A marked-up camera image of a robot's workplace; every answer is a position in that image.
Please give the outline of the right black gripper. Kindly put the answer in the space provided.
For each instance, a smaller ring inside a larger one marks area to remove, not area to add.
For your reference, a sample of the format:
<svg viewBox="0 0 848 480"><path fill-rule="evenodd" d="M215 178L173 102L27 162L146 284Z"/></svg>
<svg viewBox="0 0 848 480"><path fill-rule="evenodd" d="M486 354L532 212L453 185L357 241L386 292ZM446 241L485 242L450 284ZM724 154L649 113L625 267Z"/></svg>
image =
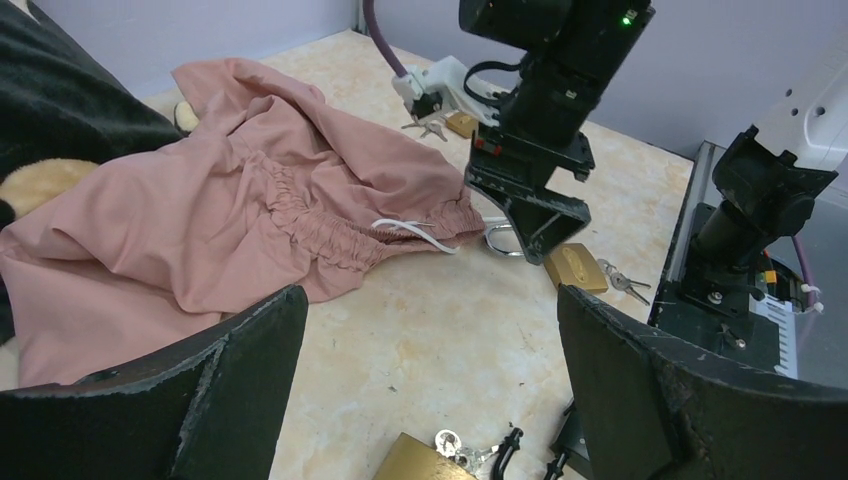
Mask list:
<svg viewBox="0 0 848 480"><path fill-rule="evenodd" d="M594 158L568 98L521 86L503 100L497 124L480 124L472 137L465 183L503 212L525 260L539 265L591 222L587 203L549 189L549 180L561 168L583 182Z"/></svg>

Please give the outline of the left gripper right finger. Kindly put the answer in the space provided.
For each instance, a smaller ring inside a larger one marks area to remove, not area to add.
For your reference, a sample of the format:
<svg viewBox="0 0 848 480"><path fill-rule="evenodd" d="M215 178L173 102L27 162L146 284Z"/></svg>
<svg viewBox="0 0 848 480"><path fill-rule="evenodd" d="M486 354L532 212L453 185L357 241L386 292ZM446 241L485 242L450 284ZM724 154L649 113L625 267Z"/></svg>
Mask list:
<svg viewBox="0 0 848 480"><path fill-rule="evenodd" d="M596 479L843 479L847 393L714 354L563 286L557 317Z"/></svg>

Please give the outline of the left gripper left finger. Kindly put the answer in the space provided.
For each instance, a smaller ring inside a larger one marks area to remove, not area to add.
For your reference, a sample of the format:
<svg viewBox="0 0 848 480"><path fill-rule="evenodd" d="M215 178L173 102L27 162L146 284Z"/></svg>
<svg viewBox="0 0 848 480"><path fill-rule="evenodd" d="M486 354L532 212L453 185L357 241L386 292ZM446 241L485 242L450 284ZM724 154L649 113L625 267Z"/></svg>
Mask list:
<svg viewBox="0 0 848 480"><path fill-rule="evenodd" d="M266 479L307 320L303 288L74 384L1 395L5 479Z"/></svg>

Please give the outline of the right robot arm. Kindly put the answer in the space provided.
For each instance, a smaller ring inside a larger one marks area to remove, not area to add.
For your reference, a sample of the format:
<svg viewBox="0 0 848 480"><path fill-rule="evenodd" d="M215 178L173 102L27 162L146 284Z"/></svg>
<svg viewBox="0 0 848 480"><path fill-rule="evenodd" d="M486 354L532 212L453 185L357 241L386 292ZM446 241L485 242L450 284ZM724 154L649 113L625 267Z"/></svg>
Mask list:
<svg viewBox="0 0 848 480"><path fill-rule="evenodd" d="M519 256L541 264L591 220L587 204L547 187L595 161L581 128L654 18L648 1L463 1L467 33L523 51L517 85L461 90L485 107L465 181L505 214ZM712 167L717 205L697 202L669 257L652 325L704 349L787 377L797 374L795 322L823 307L805 274L768 256L795 238L847 154L847 45L825 57Z"/></svg>

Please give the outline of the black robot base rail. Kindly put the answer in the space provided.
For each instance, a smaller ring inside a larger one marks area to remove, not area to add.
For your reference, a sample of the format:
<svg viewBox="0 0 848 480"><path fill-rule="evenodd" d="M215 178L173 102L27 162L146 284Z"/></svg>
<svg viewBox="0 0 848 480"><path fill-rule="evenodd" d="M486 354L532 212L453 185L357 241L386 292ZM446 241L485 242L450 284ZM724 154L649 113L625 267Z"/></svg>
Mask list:
<svg viewBox="0 0 848 480"><path fill-rule="evenodd" d="M746 280L764 293L685 275L692 239L722 197L712 172L723 147L699 147L649 317L650 325L703 349L770 373L847 386L847 192L830 186L796 239L780 238Z"/></svg>

